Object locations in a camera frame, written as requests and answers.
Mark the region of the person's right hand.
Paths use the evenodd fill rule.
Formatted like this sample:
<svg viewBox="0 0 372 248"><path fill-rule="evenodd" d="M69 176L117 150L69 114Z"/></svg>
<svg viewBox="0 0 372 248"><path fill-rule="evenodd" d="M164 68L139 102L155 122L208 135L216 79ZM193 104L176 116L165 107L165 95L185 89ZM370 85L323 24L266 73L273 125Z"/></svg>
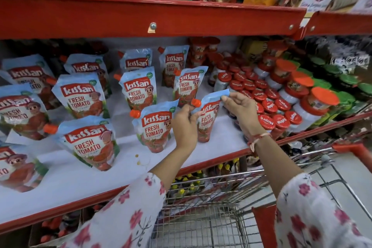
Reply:
<svg viewBox="0 0 372 248"><path fill-rule="evenodd" d="M265 133L258 121L256 102L244 95L244 107L241 111L229 111L237 117L239 126L247 138Z"/></svg>

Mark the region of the person's left hand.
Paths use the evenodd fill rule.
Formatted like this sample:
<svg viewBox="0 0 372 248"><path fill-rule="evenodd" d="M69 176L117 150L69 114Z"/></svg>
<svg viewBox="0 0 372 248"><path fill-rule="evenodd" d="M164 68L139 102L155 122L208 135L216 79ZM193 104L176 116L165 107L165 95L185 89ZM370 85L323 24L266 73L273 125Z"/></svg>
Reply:
<svg viewBox="0 0 372 248"><path fill-rule="evenodd" d="M198 142L197 120L183 120L180 111L173 117L171 126L176 144Z"/></svg>

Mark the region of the blue tomato ketchup pouch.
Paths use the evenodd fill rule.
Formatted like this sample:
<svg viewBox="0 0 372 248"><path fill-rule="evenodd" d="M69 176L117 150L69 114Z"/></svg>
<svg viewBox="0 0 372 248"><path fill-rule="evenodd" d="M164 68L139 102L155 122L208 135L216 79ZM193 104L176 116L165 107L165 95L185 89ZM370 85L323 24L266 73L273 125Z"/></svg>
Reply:
<svg viewBox="0 0 372 248"><path fill-rule="evenodd" d="M191 105L195 107L192 114L202 111L202 115L197 120L198 142L209 142L212 128L221 106L221 97L229 96L229 94L229 89L225 89L205 95L202 100L191 100Z"/></svg>

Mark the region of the person's left forearm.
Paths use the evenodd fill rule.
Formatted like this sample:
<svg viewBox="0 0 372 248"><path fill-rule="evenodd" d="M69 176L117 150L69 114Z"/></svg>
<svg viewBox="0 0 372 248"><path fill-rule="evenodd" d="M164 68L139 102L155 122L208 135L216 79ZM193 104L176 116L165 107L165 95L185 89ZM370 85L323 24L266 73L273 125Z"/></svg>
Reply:
<svg viewBox="0 0 372 248"><path fill-rule="evenodd" d="M197 142L176 144L176 147L154 166L149 173L156 175L162 182L162 187L168 191L173 180L178 176L184 162L195 150Z"/></svg>

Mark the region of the person's right forearm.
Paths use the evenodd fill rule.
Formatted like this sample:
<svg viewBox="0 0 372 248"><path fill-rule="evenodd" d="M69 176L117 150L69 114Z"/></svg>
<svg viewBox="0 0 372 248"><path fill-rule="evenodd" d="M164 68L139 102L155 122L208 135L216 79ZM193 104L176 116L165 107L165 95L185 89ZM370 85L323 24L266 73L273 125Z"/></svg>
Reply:
<svg viewBox="0 0 372 248"><path fill-rule="evenodd" d="M283 187L303 171L272 139L269 133L265 132L254 136L250 147L259 157L271 189L278 199Z"/></svg>

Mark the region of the cluster of red-lid jars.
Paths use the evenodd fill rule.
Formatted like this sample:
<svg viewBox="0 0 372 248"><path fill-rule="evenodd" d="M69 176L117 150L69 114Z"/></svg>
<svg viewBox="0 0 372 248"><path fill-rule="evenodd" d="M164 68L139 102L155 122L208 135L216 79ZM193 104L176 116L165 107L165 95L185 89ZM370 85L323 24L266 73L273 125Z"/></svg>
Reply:
<svg viewBox="0 0 372 248"><path fill-rule="evenodd" d="M281 96L266 80L250 80L241 71L220 72L214 87L216 91L226 91L227 95L238 92L253 99L259 125L274 140L294 133L304 122L300 113L293 109L294 103Z"/></svg>

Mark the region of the yellow cardboard box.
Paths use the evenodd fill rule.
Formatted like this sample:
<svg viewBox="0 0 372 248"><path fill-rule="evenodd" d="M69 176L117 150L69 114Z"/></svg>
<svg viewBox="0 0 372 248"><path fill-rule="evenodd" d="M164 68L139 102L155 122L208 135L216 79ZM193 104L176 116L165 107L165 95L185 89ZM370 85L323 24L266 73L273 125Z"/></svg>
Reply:
<svg viewBox="0 0 372 248"><path fill-rule="evenodd" d="M240 45L240 51L250 61L255 61L267 50L269 38L266 36L246 37Z"/></svg>

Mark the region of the row of orange-lid jars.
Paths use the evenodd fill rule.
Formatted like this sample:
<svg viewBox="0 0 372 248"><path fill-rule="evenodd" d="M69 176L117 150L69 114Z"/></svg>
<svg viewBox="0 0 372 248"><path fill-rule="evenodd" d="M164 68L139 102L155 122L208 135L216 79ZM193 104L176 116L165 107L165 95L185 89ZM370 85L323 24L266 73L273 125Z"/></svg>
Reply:
<svg viewBox="0 0 372 248"><path fill-rule="evenodd" d="M297 62L284 58L288 48L284 40L267 41L254 67L258 79L266 84L261 89L267 97L278 95L270 101L277 108L271 117L282 115L286 119L277 119L275 131L280 138L307 130L341 103L334 91L316 85L314 78L299 70Z"/></svg>

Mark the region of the row of yellow-cap bottles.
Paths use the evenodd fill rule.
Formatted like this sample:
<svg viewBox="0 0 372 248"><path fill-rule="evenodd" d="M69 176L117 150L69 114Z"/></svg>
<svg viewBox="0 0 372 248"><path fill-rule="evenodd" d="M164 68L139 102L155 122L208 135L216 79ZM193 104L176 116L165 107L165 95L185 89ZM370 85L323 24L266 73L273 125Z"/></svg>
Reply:
<svg viewBox="0 0 372 248"><path fill-rule="evenodd" d="M227 176L239 172L239 158L218 165L180 176L173 180L167 193L167 202L174 203L182 198L212 190L226 183Z"/></svg>

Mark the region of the group of ketchup pouches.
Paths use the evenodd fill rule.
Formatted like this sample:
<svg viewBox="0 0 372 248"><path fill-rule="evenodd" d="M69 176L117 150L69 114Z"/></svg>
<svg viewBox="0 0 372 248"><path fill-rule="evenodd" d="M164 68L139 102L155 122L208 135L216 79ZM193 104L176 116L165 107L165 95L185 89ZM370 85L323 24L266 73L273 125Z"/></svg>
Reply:
<svg viewBox="0 0 372 248"><path fill-rule="evenodd" d="M0 123L29 139L40 140L44 134L50 134L87 166L110 170L119 154L119 146L97 72L61 75L57 81L45 80L53 84L52 93L70 111L73 120L58 126L50 123L43 102L32 93L30 84L18 84L7 87L4 90L7 93L0 98ZM176 124L188 121L196 133L196 117L185 109L174 115L179 100L156 104L152 66L125 72L120 84L131 108L133 127L143 145L153 153L162 152L173 129L177 148L184 148L187 154L192 152L196 140L192 144L186 139L180 140L176 132L181 127L177 128Z"/></svg>

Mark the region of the row of green-lid jars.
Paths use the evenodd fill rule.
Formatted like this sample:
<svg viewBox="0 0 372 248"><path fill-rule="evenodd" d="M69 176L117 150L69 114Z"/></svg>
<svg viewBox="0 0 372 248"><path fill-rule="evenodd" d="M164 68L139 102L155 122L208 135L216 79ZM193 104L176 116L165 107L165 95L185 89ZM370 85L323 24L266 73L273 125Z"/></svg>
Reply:
<svg viewBox="0 0 372 248"><path fill-rule="evenodd" d="M300 64L300 68L312 74L316 85L330 88L341 100L339 107L331 109L330 114L324 115L309 129L372 112L372 84L363 82L352 74L343 73L346 71L345 67L329 64L323 58L309 55Z"/></svg>

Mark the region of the red metal shelf board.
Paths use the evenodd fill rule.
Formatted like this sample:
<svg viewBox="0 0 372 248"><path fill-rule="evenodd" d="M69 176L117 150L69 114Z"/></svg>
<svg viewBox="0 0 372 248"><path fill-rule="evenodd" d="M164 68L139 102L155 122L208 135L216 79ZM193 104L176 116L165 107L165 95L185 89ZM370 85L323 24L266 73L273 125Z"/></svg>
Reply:
<svg viewBox="0 0 372 248"><path fill-rule="evenodd" d="M0 40L372 34L372 15L183 0L0 0ZM156 33L148 34L151 22Z"/></svg>

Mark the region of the white shelf with red edge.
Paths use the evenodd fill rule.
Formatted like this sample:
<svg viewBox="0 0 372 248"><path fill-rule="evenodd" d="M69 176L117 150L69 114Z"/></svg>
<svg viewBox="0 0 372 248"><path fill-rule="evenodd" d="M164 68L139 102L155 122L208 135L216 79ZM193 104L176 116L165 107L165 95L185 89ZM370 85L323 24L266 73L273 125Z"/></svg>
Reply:
<svg viewBox="0 0 372 248"><path fill-rule="evenodd" d="M86 166L51 138L31 141L17 134L8 136L10 143L28 144L38 153L40 161L49 166L49 171L36 189L26 193L0 187L0 235L99 203L101 199L110 199L122 190L121 187L131 184L174 149L173 135L161 153L151 153L142 146L131 123L122 88L116 81L111 83L111 87L113 94L107 103L120 153L113 168L108 171ZM242 132L234 127L225 110L220 110L210 141L197 144L179 175L244 156L246 148ZM372 174L351 154L336 156L335 165L341 165L343 177L351 181L352 188L372 213ZM338 195L337 199L349 216L356 220L360 231L372 239L372 223L360 208L352 208L352 200L348 201L351 197L345 193L344 196Z"/></svg>

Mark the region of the black white packets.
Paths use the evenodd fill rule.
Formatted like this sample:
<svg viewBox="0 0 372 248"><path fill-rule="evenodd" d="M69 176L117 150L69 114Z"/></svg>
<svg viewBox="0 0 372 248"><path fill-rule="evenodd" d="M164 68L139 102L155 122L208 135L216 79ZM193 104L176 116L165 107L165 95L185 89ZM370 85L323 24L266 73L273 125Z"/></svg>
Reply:
<svg viewBox="0 0 372 248"><path fill-rule="evenodd" d="M328 47L329 63L339 66L368 66L370 55L352 44L331 43Z"/></svg>

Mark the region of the row of red sauce bottles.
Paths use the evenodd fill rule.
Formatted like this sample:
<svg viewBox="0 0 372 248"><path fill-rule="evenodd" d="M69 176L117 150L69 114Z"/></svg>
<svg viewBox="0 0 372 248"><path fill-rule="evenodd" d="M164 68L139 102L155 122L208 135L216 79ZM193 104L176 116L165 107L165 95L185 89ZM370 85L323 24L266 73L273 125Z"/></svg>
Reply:
<svg viewBox="0 0 372 248"><path fill-rule="evenodd" d="M54 240L60 240L76 232L79 227L90 220L106 204L107 202L98 203L43 221L40 227L41 235L38 244L49 244Z"/></svg>

